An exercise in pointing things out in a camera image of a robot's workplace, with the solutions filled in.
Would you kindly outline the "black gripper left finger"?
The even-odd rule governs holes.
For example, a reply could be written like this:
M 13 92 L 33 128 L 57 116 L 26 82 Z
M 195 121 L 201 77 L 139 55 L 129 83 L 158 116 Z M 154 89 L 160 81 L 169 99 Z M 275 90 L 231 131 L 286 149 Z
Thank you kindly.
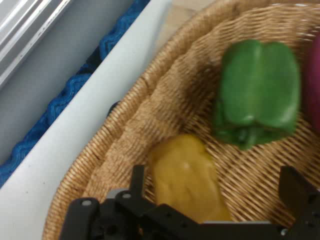
M 130 186 L 99 203 L 96 198 L 71 202 L 61 240 L 192 240 L 199 224 L 172 207 L 156 206 L 143 196 L 144 165 L 132 169 Z

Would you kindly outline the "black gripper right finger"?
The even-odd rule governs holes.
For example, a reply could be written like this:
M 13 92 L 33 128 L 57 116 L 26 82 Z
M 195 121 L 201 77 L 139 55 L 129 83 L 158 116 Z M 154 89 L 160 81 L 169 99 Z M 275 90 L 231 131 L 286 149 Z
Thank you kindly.
M 279 198 L 294 217 L 285 240 L 320 238 L 320 192 L 294 167 L 282 166 L 279 175 Z

